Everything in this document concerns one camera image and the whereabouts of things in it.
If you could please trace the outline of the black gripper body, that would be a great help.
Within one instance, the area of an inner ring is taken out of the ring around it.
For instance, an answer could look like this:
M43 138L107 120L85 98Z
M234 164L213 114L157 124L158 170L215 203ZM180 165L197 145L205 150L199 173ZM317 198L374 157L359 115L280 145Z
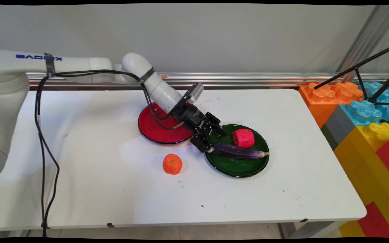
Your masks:
M220 120L210 112L202 113L194 104L189 103L184 98L180 99L176 106L171 110L171 115L176 118L178 123L195 134L210 137L210 124L220 124Z

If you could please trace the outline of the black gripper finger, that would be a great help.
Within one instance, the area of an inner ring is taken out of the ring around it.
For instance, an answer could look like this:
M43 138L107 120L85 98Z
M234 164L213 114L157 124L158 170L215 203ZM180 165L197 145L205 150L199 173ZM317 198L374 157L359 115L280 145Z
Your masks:
M209 154L215 154L215 155L221 154L217 149L215 149L212 146L212 144L218 142L217 139L203 136L200 134L195 134L190 139L190 142L202 153L209 153Z
M215 131L219 136L225 137L227 133L224 131L220 124L210 124L211 131Z

